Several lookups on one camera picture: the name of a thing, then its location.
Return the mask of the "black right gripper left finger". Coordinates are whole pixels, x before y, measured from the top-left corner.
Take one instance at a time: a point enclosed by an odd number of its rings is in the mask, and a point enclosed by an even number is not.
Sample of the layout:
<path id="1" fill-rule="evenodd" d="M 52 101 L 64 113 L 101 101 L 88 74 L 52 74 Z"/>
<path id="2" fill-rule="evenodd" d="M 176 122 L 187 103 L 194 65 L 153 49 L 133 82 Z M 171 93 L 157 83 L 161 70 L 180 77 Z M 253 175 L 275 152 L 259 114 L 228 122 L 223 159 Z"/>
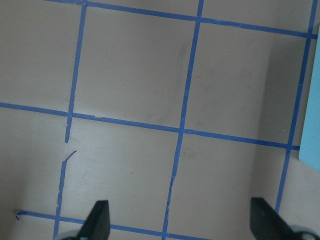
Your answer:
<path id="1" fill-rule="evenodd" d="M 98 200 L 76 235 L 76 240 L 107 240 L 111 231 L 108 200 Z"/>

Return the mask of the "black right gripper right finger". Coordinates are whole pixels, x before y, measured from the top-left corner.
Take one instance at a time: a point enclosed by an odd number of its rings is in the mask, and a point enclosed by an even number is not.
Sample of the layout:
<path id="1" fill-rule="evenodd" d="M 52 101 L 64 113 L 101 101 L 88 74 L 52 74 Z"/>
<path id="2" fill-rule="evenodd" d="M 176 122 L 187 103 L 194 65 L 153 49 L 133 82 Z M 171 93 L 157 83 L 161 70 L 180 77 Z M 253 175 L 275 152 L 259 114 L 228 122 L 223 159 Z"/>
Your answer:
<path id="1" fill-rule="evenodd" d="M 262 197 L 250 199 L 249 227 L 256 240 L 302 240 Z"/>

